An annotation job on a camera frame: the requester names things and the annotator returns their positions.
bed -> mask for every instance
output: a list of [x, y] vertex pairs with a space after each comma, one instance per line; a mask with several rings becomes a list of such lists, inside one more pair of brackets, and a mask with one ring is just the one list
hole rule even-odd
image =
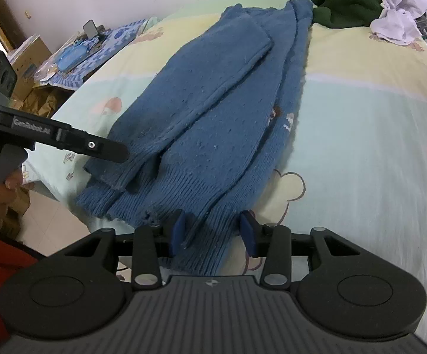
[[[150, 28], [108, 61], [53, 119], [106, 136], [183, 44], [225, 7], [283, 7], [287, 0], [202, 0]], [[24, 169], [89, 228], [133, 229], [89, 217], [74, 205], [89, 175], [87, 157], [37, 145]], [[369, 28], [310, 30], [295, 136], [252, 208], [260, 223], [293, 232], [326, 227], [415, 275], [427, 290], [427, 44], [399, 47]], [[219, 274], [259, 275], [234, 238]], [[293, 279], [307, 273], [293, 259]], [[427, 310], [417, 333], [427, 341]]]

cartoon bear print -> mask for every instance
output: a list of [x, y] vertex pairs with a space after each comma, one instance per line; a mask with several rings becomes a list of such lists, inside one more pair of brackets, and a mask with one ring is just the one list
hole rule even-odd
[[[250, 212], [260, 224], [276, 226], [286, 217], [289, 204], [301, 199], [304, 194], [305, 182], [298, 173], [282, 174], [275, 169], [260, 199]], [[243, 274], [257, 271], [263, 266], [263, 257], [248, 257], [246, 252], [245, 255]]]

knit fabric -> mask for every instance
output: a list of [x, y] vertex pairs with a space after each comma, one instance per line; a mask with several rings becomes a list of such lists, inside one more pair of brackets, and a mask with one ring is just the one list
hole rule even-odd
[[[184, 209], [188, 248], [173, 267], [215, 273], [239, 212], [262, 192], [290, 137], [311, 19], [309, 0], [291, 0], [280, 10], [227, 8], [214, 27], [168, 61], [127, 110], [130, 118], [125, 112], [114, 125], [109, 138], [128, 144], [130, 159], [124, 166], [91, 160], [92, 179], [78, 203], [134, 227]], [[202, 44], [202, 54], [193, 42]], [[169, 67], [174, 58], [180, 65]], [[198, 70], [190, 71], [193, 63]], [[181, 94], [175, 96], [168, 81], [181, 84]], [[176, 118], [175, 125], [155, 117], [148, 121], [151, 106], [163, 120]]]
[[381, 14], [382, 0], [312, 0], [313, 22], [328, 28], [369, 26]]

cardboard box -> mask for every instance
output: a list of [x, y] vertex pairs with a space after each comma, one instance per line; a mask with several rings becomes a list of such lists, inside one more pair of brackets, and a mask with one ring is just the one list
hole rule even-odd
[[17, 84], [12, 94], [12, 99], [16, 101], [24, 101], [30, 94], [35, 84], [33, 75], [51, 56], [51, 52], [39, 36], [23, 46], [25, 48], [18, 49], [18, 56], [11, 61], [17, 73]]
[[18, 236], [18, 233], [20, 233], [20, 228], [18, 213], [9, 209], [7, 215], [3, 219], [0, 233], [14, 240]]
[[17, 198], [9, 205], [9, 209], [13, 210], [19, 215], [24, 215], [25, 212], [30, 207], [30, 195], [28, 194], [28, 189], [18, 188], [17, 189]]

